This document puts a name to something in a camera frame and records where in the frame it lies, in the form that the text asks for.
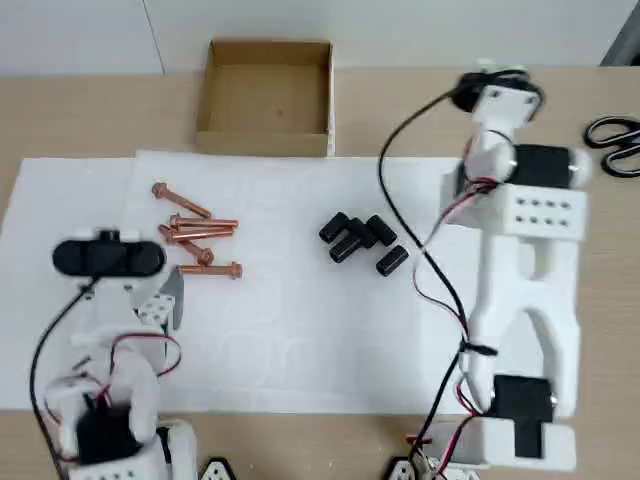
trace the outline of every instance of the wooden table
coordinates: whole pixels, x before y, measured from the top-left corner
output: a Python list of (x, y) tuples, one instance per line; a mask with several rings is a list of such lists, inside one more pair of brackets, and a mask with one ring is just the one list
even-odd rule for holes
[[(392, 126), (449, 88), (459, 73), (338, 70), (338, 154), (376, 154)], [(535, 124), (521, 132), (522, 141), (580, 145), (582, 127), (595, 116), (640, 115), (640, 69), (540, 69), (533, 74), (545, 88), (548, 104)], [(194, 74), (0, 79), (0, 211), (6, 209), (23, 157), (131, 156), (137, 148), (192, 150), (199, 82)], [(464, 114), (441, 107), (411, 126), (392, 154), (457, 155), (470, 129)], [(591, 227), (583, 250), (578, 309), (583, 328), (581, 399), (573, 421), (578, 478), (637, 477), (638, 188), (634, 181), (613, 179), (599, 170), (590, 186)], [(197, 430), (200, 458), (229, 457), (239, 480), (379, 478), (387, 459), (406, 451), (402, 435), (421, 421), (306, 415), (188, 419)], [(536, 472), (516, 470), (482, 476), (540, 478)], [(35, 422), (25, 412), (1, 412), (0, 479), (36, 478), (53, 479), (54, 474)]]

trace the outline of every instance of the white foam board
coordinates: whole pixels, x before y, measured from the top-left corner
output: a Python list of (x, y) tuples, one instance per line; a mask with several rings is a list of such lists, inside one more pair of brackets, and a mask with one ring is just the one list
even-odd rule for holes
[[(454, 163), (434, 158), (388, 161), (392, 194), (421, 234), (434, 221), (441, 176)], [(118, 188), (102, 191), (107, 180)], [(159, 152), (140, 152), (135, 162), (24, 162), (0, 237), (0, 271), (9, 272), (0, 283), (0, 302), (9, 313), (2, 321), (12, 332), (0, 339), (0, 359), (20, 365), (7, 376), (10, 388), (0, 393), (0, 408), (28, 406), (27, 364), (37, 335), (74, 292), (74, 283), (50, 267), (52, 247), (79, 227), (105, 225), (138, 230), (160, 241), (157, 225), (179, 209), (151, 195), (155, 181), (168, 182), (219, 218), (238, 219), (233, 238), (201, 243), (214, 249), (217, 263), (238, 261), (245, 270), (236, 281), (186, 278), (184, 318), (176, 335), (183, 363), (161, 380), (164, 409), (428, 410), (457, 347), (457, 324), (412, 290), (411, 262), (382, 278), (374, 265), (384, 247), (357, 252), (336, 265), (317, 236), (338, 210), (364, 220), (379, 213), (400, 232), (379, 191), (372, 159)], [(78, 184), (83, 188), (74, 189)], [(42, 225), (29, 221), (41, 216)], [(404, 235), (400, 243), (410, 248)], [(469, 311), (478, 247), (476, 232), (453, 226), (433, 246)], [(167, 247), (167, 254), (169, 264), (192, 263), (178, 247)], [(426, 290), (444, 295), (427, 268), (420, 277)], [(501, 348), (504, 370), (538, 373), (540, 353), (533, 335), (527, 322), (514, 326)], [(63, 330), (51, 342), (41, 378), (68, 362), (67, 336)], [(450, 390), (440, 411), (460, 412)]]

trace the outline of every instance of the cardboard box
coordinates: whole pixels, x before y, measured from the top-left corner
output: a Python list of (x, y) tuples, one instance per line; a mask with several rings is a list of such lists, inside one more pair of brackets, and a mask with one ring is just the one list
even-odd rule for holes
[(212, 41), (198, 109), (198, 150), (326, 156), (331, 50), (328, 42)]

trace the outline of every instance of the scissors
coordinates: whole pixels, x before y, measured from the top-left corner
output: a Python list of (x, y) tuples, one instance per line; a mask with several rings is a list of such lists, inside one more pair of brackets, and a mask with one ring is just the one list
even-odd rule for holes
[[(613, 125), (624, 127), (625, 131), (610, 137), (596, 138), (594, 133), (600, 127)], [(618, 160), (640, 154), (640, 120), (621, 115), (608, 115), (593, 121), (584, 131), (584, 143), (591, 148), (620, 147), (602, 157), (600, 166), (609, 175), (620, 178), (640, 177), (640, 168), (617, 167)]]

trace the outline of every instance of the screw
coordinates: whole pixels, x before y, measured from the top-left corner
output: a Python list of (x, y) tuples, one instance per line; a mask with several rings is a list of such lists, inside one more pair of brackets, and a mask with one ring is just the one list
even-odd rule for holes
[(173, 242), (182, 242), (184, 240), (198, 240), (201, 238), (231, 237), (232, 235), (233, 228), (224, 227), (198, 228), (180, 232), (171, 230), (171, 239)]
[(233, 279), (242, 277), (242, 265), (233, 262), (231, 265), (180, 265), (180, 270), (184, 274), (192, 275), (227, 275)]
[[(162, 234), (167, 243), (175, 243), (172, 240), (172, 231), (166, 225), (158, 225), (158, 231)], [(213, 252), (210, 248), (200, 248), (195, 243), (189, 240), (182, 240), (178, 242), (182, 248), (196, 257), (196, 261), (200, 265), (211, 265), (213, 263)]]
[(179, 230), (182, 227), (231, 227), (236, 228), (238, 226), (237, 220), (218, 220), (213, 218), (188, 218), (181, 217), (180, 215), (171, 215), (169, 220), (171, 228)]
[(153, 193), (156, 198), (166, 198), (167, 200), (178, 204), (181, 207), (184, 207), (203, 218), (211, 218), (211, 212), (209, 210), (205, 210), (201, 206), (196, 205), (186, 198), (181, 197), (177, 193), (172, 192), (171, 190), (169, 190), (166, 183), (154, 183), (153, 187), (151, 188), (151, 193)]

